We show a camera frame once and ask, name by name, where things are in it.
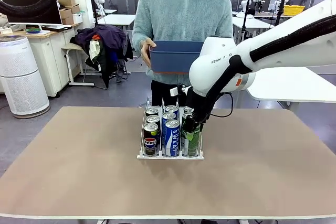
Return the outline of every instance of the pepsi logo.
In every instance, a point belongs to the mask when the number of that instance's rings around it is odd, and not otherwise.
[[[156,139],[155,138],[145,138],[144,145],[148,149],[153,149],[156,146]]]

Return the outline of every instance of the person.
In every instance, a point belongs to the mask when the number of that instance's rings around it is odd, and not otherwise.
[[[176,104],[170,89],[178,84],[190,85],[188,74],[154,73],[151,70],[149,47],[154,40],[204,41],[208,36],[232,38],[230,0],[139,0],[133,29],[133,46],[141,52],[152,78],[152,105]],[[178,96],[181,106],[186,96]]]

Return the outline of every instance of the sleeve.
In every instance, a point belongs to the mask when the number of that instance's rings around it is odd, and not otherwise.
[[[224,13],[218,24],[215,35],[233,38],[232,6],[230,0],[224,0]]]
[[[153,28],[149,11],[148,0],[139,0],[133,27],[133,46],[140,51],[140,42],[148,37],[153,39]]]

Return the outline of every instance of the can rack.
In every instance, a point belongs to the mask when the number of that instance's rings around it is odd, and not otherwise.
[[[180,127],[181,122],[182,122],[182,115],[184,113],[184,110],[182,107],[179,107],[179,101],[177,101],[176,106],[179,108],[179,117],[178,120],[180,122]],[[146,101],[146,106],[143,112],[143,118],[142,118],[142,127],[141,127],[141,135],[140,135],[140,151],[139,151],[139,155],[137,156],[137,159],[182,159],[182,160],[203,160],[204,156],[203,156],[203,140],[202,140],[202,134],[199,134],[199,143],[198,143],[198,150],[197,150],[197,155],[196,156],[185,156],[183,155],[183,149],[182,149],[182,143],[181,143],[181,134],[180,134],[180,141],[179,141],[179,155],[178,156],[165,156],[162,152],[163,147],[162,147],[162,140],[160,140],[160,149],[159,151],[156,151],[158,154],[155,156],[148,156],[145,154],[145,150],[144,150],[144,140],[143,140],[143,127],[146,123],[146,110],[148,108],[158,108],[159,109],[159,117],[160,120],[162,122],[162,114],[164,113],[164,102],[162,102],[162,106],[161,107],[157,107],[157,106],[150,106],[150,102],[149,99],[147,98]]]

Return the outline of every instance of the black pants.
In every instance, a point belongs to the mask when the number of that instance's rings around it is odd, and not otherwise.
[[[185,106],[186,95],[177,95],[175,97],[170,96],[170,89],[177,87],[177,85],[164,84],[158,81],[152,81],[152,106],[161,106],[162,99],[164,100],[164,105],[176,105],[178,99],[178,104],[180,106]]]

